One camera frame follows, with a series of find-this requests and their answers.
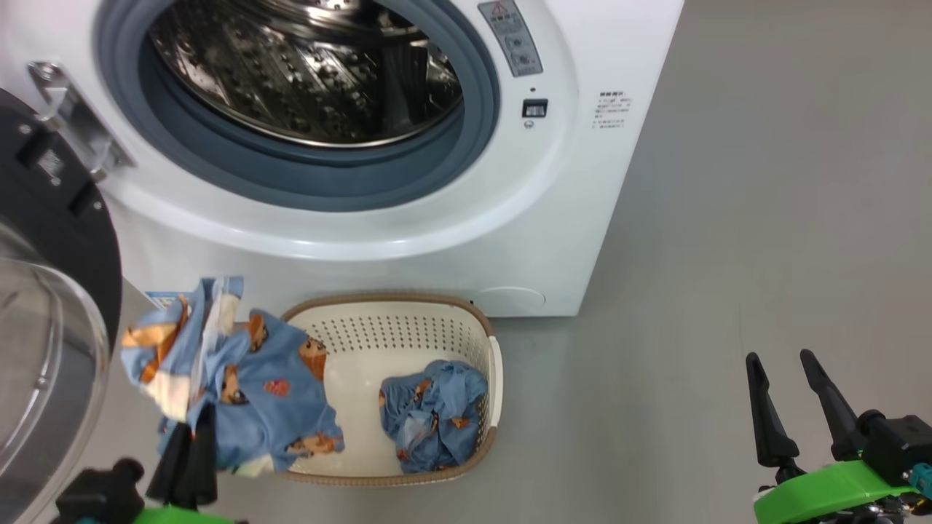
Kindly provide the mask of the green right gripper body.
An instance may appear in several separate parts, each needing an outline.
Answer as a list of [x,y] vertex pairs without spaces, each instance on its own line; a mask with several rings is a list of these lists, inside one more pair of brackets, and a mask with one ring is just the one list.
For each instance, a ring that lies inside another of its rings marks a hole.
[[759,523],[801,523],[917,492],[908,482],[889,484],[864,461],[837,462],[757,495],[754,515]]

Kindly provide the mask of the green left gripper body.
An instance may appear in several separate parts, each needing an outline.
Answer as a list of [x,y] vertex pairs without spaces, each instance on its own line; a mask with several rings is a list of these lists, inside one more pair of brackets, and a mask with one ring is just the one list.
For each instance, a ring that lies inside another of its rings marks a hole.
[[210,513],[200,513],[182,507],[146,507],[137,515],[133,524],[233,524],[235,520]]

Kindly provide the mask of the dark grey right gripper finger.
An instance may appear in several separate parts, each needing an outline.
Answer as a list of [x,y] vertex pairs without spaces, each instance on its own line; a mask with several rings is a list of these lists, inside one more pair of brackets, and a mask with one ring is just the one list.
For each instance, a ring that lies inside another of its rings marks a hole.
[[866,438],[858,430],[858,416],[829,377],[818,358],[809,349],[799,352],[809,387],[818,395],[826,424],[832,437],[830,452],[836,461],[855,461],[865,447]]
[[786,434],[775,410],[770,395],[771,384],[758,354],[746,355],[746,374],[758,464],[778,469],[795,467],[799,448]]

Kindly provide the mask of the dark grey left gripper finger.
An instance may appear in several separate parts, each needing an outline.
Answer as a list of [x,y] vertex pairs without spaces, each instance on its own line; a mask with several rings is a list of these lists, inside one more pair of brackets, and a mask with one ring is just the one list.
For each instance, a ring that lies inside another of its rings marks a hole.
[[192,508],[217,499],[216,405],[201,408],[189,449],[189,501]]
[[146,497],[157,503],[175,503],[189,460],[191,429],[179,422],[163,435],[159,464],[149,481]]

